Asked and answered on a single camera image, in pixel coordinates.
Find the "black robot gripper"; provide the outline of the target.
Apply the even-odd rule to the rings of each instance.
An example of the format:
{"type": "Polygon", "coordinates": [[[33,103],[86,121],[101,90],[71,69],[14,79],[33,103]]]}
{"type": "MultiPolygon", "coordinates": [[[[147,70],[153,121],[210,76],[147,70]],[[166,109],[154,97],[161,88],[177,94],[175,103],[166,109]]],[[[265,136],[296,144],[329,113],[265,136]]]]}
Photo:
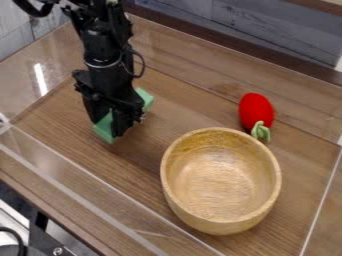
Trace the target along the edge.
{"type": "Polygon", "coordinates": [[[85,59],[86,70],[75,70],[75,90],[82,94],[85,107],[94,124],[111,111],[113,136],[122,137],[143,117],[143,99],[134,89],[134,57],[114,59],[85,59]]]}

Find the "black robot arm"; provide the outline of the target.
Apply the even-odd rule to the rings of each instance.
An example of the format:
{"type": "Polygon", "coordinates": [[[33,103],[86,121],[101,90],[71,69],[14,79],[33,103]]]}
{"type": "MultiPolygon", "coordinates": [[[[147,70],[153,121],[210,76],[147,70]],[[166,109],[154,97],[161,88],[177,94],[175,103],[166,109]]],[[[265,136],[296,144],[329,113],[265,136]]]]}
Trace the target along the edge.
{"type": "Polygon", "coordinates": [[[82,94],[94,124],[109,124],[109,135],[118,138],[142,120],[145,100],[134,80],[145,74],[134,59],[142,54],[130,40],[133,22],[123,0],[13,0],[33,17],[49,16],[62,1],[62,12],[70,18],[83,44],[86,68],[75,70],[75,90],[82,94]]]}

